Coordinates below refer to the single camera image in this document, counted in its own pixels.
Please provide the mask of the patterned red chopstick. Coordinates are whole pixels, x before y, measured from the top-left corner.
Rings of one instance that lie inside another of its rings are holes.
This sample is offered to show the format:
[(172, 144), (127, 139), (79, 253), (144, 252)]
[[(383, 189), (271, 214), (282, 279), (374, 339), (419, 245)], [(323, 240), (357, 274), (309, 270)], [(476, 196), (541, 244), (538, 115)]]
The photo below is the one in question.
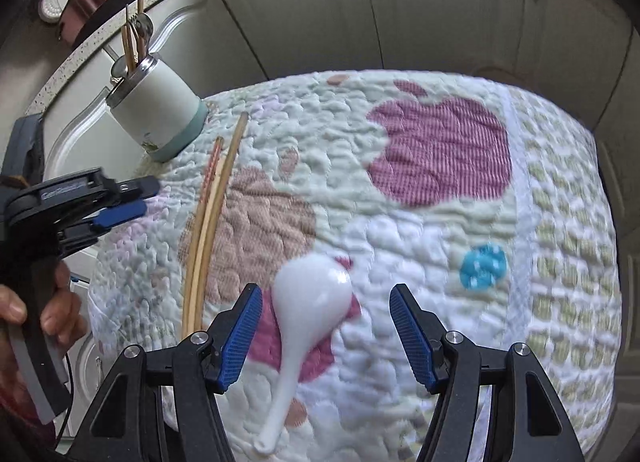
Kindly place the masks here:
[(215, 177), (219, 156), (223, 146), (224, 138), (217, 137), (214, 141), (212, 154), (209, 156), (209, 161), (204, 171), (200, 199), (198, 200), (198, 208), (196, 209), (193, 220), (188, 261), (186, 262), (186, 278), (184, 279), (181, 338), (186, 338), (195, 331), (193, 327), (194, 319), (191, 315), (196, 309), (196, 288), (198, 287), (198, 282), (195, 281), (195, 278), (196, 263), (198, 262), (198, 249), (200, 248), (198, 243), (200, 243), (201, 240), (205, 211), (210, 192), (210, 184), (212, 183), (213, 177)]

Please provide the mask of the light bamboo chopstick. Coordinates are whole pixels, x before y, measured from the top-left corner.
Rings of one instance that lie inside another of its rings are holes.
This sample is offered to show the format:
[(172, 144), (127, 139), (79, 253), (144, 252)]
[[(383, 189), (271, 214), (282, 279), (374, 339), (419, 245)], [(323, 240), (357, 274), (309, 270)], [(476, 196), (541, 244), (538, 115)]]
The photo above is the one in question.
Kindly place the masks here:
[(224, 199), (226, 198), (227, 185), (231, 177), (235, 157), (239, 153), (240, 143), (245, 133), (247, 123), (248, 114), (242, 113), (235, 125), (226, 153), (222, 153), (222, 151), (224, 151), (224, 147), (222, 147), (216, 168), (216, 174), (210, 184), (210, 192), (205, 211), (201, 240), (200, 243), (198, 243), (200, 248), (198, 249), (198, 262), (196, 263), (195, 278), (195, 281), (198, 282), (198, 287), (196, 288), (196, 309), (191, 315), (194, 319), (194, 332), (201, 329), (203, 322), (204, 299), (210, 257), (212, 257), (213, 254), (215, 235), (222, 207), (224, 206)]

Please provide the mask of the white ceramic spoon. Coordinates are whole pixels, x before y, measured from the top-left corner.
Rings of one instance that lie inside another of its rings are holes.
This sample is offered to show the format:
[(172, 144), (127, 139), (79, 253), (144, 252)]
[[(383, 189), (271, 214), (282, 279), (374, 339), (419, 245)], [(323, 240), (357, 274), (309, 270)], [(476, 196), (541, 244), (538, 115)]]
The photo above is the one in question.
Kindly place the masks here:
[(341, 324), (352, 304), (352, 281), (334, 259), (317, 253), (295, 258), (278, 271), (271, 301), (281, 340), (280, 374), (254, 449), (276, 450), (299, 374), (311, 349)]

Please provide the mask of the white steel utensil cup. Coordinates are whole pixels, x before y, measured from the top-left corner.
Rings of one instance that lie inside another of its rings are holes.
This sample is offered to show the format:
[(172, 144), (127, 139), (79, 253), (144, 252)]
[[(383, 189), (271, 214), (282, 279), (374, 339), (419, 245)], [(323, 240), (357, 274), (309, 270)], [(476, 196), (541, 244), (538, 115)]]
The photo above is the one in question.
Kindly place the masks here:
[(106, 104), (122, 129), (159, 163), (190, 144), (208, 114), (205, 102), (155, 54), (116, 84)]

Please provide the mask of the brown wooden chopstick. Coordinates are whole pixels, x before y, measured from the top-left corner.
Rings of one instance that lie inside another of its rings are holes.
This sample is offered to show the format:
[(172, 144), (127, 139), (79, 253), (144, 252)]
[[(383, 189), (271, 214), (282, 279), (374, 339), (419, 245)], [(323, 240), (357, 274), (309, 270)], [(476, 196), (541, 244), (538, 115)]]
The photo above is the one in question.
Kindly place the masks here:
[(134, 57), (134, 46), (132, 45), (128, 8), (125, 8), (125, 21), (120, 29), (120, 38), (122, 38), (122, 49), (124, 49), (127, 74), (130, 75), (134, 71), (134, 66), (136, 66), (136, 58)]

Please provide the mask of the dark wooden chopstick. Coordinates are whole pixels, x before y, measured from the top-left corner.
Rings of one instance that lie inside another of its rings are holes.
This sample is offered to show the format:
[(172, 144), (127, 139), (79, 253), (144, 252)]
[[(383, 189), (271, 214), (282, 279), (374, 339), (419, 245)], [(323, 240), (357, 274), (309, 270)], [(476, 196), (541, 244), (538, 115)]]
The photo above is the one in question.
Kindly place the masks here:
[(146, 29), (144, 21), (144, 0), (137, 0), (137, 14), (134, 17), (134, 28), (137, 33), (138, 62), (146, 57)]

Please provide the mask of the metal spoon on cloth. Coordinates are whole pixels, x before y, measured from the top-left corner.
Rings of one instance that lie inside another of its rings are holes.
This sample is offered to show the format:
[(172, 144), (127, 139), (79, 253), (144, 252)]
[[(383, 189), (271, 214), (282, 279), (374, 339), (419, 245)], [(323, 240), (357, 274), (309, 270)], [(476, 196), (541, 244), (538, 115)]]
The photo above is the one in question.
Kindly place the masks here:
[(112, 84), (118, 84), (119, 81), (122, 81), (128, 77), (128, 65), (125, 55), (121, 55), (119, 58), (116, 58), (111, 67), (110, 74)]

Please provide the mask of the quilted patchwork cloth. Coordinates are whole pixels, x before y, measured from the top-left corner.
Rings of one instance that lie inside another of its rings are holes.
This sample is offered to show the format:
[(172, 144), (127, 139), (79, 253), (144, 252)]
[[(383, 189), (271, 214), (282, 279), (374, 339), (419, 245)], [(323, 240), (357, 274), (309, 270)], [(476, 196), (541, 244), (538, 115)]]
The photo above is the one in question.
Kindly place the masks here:
[(208, 268), (204, 318), (319, 254), (352, 280), (344, 322), (309, 352), (274, 458), (403, 461), (435, 399), (414, 379), (388, 297), (474, 343), (526, 343), (580, 446), (602, 434), (620, 349), (616, 236), (589, 130), (496, 82), (419, 72), (314, 73), (208, 98), (202, 133), (166, 164), (143, 218), (102, 242), (89, 289), (104, 364), (181, 336), (183, 284), (217, 139), (248, 124)]

